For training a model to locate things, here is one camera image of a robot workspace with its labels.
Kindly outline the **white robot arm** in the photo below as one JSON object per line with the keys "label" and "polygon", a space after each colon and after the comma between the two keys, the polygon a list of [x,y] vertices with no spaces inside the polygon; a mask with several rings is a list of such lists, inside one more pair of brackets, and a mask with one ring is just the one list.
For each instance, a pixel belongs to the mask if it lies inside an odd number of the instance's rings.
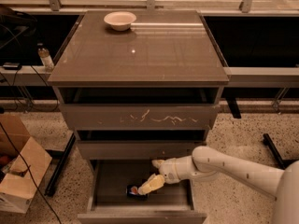
{"label": "white robot arm", "polygon": [[276,199],[271,224],[299,224],[299,161],[282,170],[200,146],[190,156],[153,160],[152,165],[159,174],[138,188],[140,195],[186,179],[207,180],[220,172]]}

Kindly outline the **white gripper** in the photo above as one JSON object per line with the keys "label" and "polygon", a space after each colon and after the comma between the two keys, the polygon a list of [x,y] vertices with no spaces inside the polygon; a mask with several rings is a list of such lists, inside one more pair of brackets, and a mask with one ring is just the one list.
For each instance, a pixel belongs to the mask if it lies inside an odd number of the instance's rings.
{"label": "white gripper", "polygon": [[172,158],[168,160],[152,160],[152,165],[159,169],[160,175],[153,174],[138,188],[140,195],[147,195],[160,189],[164,183],[176,184],[182,180],[192,179],[195,166],[191,156]]}

